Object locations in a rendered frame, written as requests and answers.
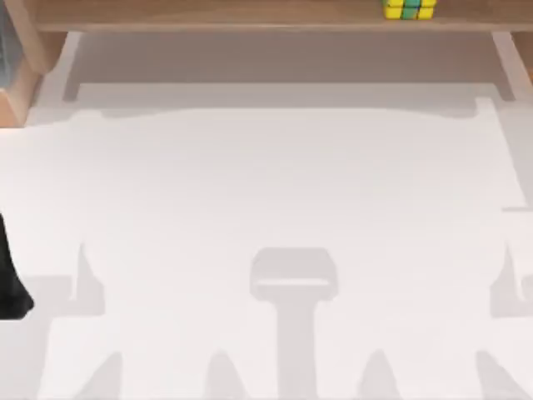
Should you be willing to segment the wooden shelf unit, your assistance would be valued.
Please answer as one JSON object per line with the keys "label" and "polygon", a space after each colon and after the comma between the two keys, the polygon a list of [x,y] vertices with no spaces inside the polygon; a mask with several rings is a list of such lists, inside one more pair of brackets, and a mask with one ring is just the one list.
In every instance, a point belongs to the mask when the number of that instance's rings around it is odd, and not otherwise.
{"label": "wooden shelf unit", "polygon": [[533,0],[436,0],[389,20],[381,0],[37,0],[37,31],[80,42],[84,83],[488,83],[509,98],[492,38],[533,39]]}

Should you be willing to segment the yellow and green puzzle cube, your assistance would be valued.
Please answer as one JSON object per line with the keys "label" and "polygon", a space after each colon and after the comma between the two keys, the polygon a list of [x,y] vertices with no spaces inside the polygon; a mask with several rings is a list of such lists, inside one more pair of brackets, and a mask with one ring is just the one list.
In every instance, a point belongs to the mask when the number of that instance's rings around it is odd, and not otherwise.
{"label": "yellow and green puzzle cube", "polygon": [[388,20],[432,19],[438,0],[381,0]]}

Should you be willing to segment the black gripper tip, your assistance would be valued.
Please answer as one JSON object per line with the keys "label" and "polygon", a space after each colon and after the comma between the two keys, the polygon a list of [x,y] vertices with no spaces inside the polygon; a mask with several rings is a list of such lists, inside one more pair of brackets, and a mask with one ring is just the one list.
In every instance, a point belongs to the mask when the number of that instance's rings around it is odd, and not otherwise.
{"label": "black gripper tip", "polygon": [[10,253],[5,222],[0,213],[0,320],[21,320],[34,308]]}

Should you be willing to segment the wooden cupboard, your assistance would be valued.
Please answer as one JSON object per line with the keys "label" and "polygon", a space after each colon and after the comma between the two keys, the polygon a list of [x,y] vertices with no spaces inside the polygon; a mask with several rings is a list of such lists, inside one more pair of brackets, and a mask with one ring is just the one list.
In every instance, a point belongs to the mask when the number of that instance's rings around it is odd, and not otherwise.
{"label": "wooden cupboard", "polygon": [[35,73],[0,0],[0,129],[19,128],[27,121],[41,76]]}

